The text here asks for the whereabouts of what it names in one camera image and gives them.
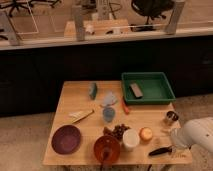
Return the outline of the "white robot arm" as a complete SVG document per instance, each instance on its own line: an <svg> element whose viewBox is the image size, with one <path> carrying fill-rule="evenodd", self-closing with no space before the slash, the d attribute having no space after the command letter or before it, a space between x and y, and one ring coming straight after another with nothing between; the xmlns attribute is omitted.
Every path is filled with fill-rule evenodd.
<svg viewBox="0 0 213 171"><path fill-rule="evenodd" d="M213 153L213 117L187 121L181 128L170 133L172 144L178 149L187 149L197 144Z"/></svg>

